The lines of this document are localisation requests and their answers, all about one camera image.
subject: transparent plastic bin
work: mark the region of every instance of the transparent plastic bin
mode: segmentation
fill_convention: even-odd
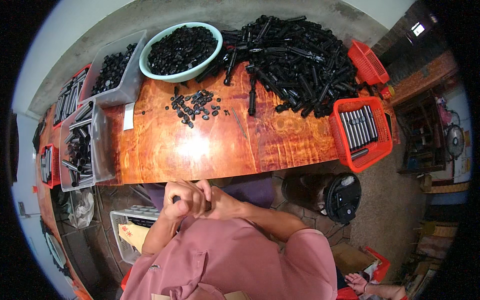
[[[74,113],[68,116],[60,128],[60,143],[59,143],[59,155],[60,155],[60,184],[61,189],[64,192],[83,189],[89,186],[95,185],[97,182],[110,180],[115,178],[115,167],[113,164],[112,156],[112,143],[110,138],[111,125],[107,116],[96,103],[96,99],[92,100],[94,105],[92,108],[92,127],[91,127],[91,155],[92,155],[92,173],[93,181],[84,185],[76,187],[72,186],[72,180],[70,179],[69,169],[62,166],[61,161],[63,159],[68,160],[68,155],[65,155],[67,144],[64,143],[65,138],[70,133],[68,127],[74,123],[75,116],[80,112],[77,109]]]
[[[102,47],[95,55],[92,65],[88,70],[87,77],[82,86],[82,91],[80,92],[79,100],[81,103],[83,104],[90,101],[92,98],[96,98],[96,102],[101,108],[107,108],[137,101],[138,93],[140,92],[140,87],[144,80],[144,74],[140,71],[139,60],[146,42],[147,31],[142,30]],[[137,43],[137,47],[128,61],[127,67],[120,80],[120,84],[114,89],[90,97],[92,94],[92,87],[96,83],[96,78],[100,75],[104,57],[119,52],[125,53],[125,51],[127,51],[127,46],[135,43]]]
[[[119,224],[128,222],[128,217],[154,220],[158,219],[160,212],[153,206],[134,205],[128,209],[110,212],[110,221],[112,222],[115,241],[120,251],[120,256],[124,262],[133,264],[140,257],[140,252],[134,249],[132,245],[119,236]]]

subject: forearm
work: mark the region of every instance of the forearm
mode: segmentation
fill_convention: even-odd
[[[298,217],[272,209],[241,203],[236,217],[247,219],[282,242],[287,242],[295,232],[308,228]]]
[[[175,236],[179,224],[180,219],[170,220],[165,217],[162,210],[157,221],[155,221],[145,237],[142,254],[155,254],[165,248],[168,242]]]
[[[394,286],[389,284],[369,283],[365,287],[365,292],[391,300],[400,300],[406,295],[405,288],[403,286]]]

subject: purple fabric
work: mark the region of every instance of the purple fabric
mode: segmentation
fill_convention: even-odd
[[[155,207],[162,210],[165,183],[144,183],[143,186]],[[263,208],[270,208],[275,197],[270,173],[235,177],[230,185],[221,189],[235,199]]]

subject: hand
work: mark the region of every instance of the hand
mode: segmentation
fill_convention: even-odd
[[[212,210],[205,212],[200,218],[228,220],[240,216],[241,203],[216,186],[211,187]]]
[[[181,200],[173,203],[173,197]],[[170,220],[184,216],[198,218],[205,212],[206,201],[212,200],[212,189],[207,180],[203,179],[196,184],[185,180],[169,181],[165,186],[162,214]]]
[[[348,274],[345,276],[345,281],[347,282],[347,285],[351,287],[354,291],[363,293],[365,291],[365,286],[367,285],[367,281],[365,278],[360,276],[359,274]]]

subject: white crate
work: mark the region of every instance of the white crate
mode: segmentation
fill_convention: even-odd
[[[158,209],[153,206],[134,205],[128,209],[112,210],[110,212],[110,220],[112,222],[113,233],[117,246],[120,251],[120,255],[124,262],[133,264],[140,256],[140,252],[134,249],[132,245],[127,243],[126,240],[119,236],[119,224],[125,224],[128,222],[128,217],[135,217],[140,219],[154,220],[158,219],[160,215]]]

